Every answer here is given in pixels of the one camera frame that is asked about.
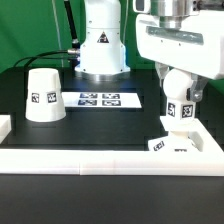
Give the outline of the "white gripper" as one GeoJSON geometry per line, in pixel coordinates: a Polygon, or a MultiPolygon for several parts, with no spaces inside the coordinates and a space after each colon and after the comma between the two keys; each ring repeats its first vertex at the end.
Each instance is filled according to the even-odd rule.
{"type": "Polygon", "coordinates": [[[136,39],[140,55],[156,62],[160,86],[169,66],[194,73],[190,101],[202,100],[207,78],[224,78],[224,13],[189,16],[182,21],[180,30],[160,28],[157,17],[139,14],[136,39]]]}

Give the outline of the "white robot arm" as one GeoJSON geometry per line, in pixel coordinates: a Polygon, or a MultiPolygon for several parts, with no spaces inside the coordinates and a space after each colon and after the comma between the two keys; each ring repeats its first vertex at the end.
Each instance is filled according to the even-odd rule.
{"type": "MultiPolygon", "coordinates": [[[[77,70],[98,79],[126,72],[118,0],[84,0],[86,39],[77,70]]],[[[190,74],[189,97],[198,102],[209,80],[224,79],[224,2],[133,0],[140,55],[164,78],[170,68],[190,74]]]]}

